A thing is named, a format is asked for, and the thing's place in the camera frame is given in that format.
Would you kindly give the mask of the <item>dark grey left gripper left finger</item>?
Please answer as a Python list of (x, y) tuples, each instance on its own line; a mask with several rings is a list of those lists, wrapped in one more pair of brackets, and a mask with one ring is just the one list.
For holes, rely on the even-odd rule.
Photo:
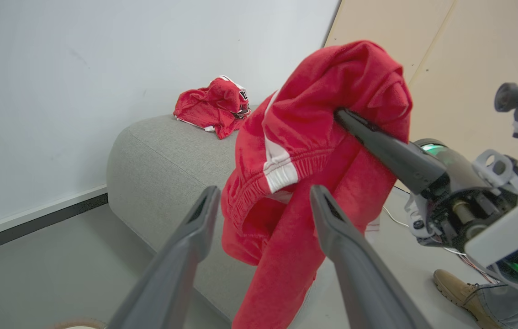
[(181, 329), (198, 264), (211, 250), (221, 190), (209, 186), (123, 300), (108, 329)]

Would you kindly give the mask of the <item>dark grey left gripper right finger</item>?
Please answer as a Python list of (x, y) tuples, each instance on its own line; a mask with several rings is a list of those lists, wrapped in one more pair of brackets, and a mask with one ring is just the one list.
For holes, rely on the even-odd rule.
[(335, 266), (350, 327), (429, 329), (430, 323), (326, 187), (311, 187), (310, 204), (320, 248)]

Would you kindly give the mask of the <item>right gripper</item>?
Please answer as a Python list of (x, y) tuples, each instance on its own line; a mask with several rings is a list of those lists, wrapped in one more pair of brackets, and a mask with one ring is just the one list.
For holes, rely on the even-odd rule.
[(518, 159), (488, 150), (480, 168), (436, 139), (405, 143), (377, 125), (339, 108), (336, 123), (410, 190), (405, 209), (418, 244), (465, 250), (465, 244), (518, 205), (517, 186), (495, 187), (484, 174), (518, 178)]

